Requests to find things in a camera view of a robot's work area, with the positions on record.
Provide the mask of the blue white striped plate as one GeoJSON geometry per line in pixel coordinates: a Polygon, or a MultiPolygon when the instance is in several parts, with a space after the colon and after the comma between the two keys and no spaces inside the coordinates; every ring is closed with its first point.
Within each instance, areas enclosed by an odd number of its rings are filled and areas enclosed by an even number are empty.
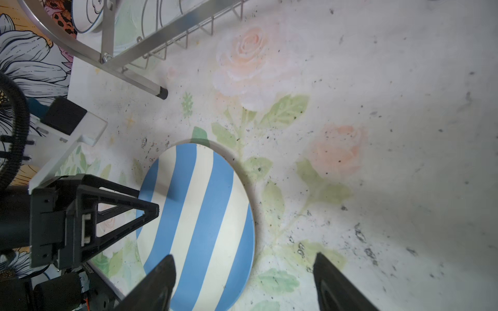
{"type": "Polygon", "coordinates": [[[207,146],[176,145],[150,167],[139,197],[159,207],[136,232],[145,272],[167,255],[175,261],[171,310],[229,310],[255,252],[250,200],[231,164],[207,146]]]}

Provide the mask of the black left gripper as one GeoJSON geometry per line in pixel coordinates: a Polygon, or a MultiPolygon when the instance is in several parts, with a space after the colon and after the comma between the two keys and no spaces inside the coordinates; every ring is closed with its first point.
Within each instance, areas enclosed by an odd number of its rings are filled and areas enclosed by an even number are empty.
{"type": "Polygon", "coordinates": [[[159,205],[139,194],[82,174],[55,177],[32,191],[8,186],[1,191],[1,253],[29,247],[33,267],[76,268],[159,217],[159,205]],[[130,211],[139,215],[110,229],[99,227],[130,211]]]}

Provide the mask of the white plate with black rings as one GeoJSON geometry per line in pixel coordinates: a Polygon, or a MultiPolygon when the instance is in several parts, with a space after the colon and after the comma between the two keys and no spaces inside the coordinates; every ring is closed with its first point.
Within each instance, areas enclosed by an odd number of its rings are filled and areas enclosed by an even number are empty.
{"type": "Polygon", "coordinates": [[[73,0],[71,17],[78,34],[91,32],[101,23],[103,0],[73,0]]]}

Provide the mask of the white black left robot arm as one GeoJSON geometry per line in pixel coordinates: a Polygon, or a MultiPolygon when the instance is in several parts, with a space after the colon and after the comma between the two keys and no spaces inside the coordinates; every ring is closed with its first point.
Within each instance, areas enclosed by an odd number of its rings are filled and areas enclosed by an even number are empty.
{"type": "Polygon", "coordinates": [[[136,189],[93,175],[1,191],[1,255],[29,247],[32,273],[1,281],[2,310],[112,310],[122,295],[89,261],[159,215],[136,189]]]}

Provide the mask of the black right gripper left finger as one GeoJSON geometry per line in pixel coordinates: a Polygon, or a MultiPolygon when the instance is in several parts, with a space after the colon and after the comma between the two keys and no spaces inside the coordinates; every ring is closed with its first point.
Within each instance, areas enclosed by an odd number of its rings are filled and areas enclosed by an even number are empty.
{"type": "Polygon", "coordinates": [[[175,282],[175,260],[167,255],[114,310],[168,311],[175,282]]]}

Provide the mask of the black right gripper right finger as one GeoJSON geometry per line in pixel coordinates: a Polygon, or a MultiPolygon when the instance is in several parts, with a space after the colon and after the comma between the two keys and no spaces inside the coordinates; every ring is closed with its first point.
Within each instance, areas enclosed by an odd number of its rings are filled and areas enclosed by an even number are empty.
{"type": "Polygon", "coordinates": [[[322,253],[316,254],[313,276],[321,311],[378,311],[322,253]]]}

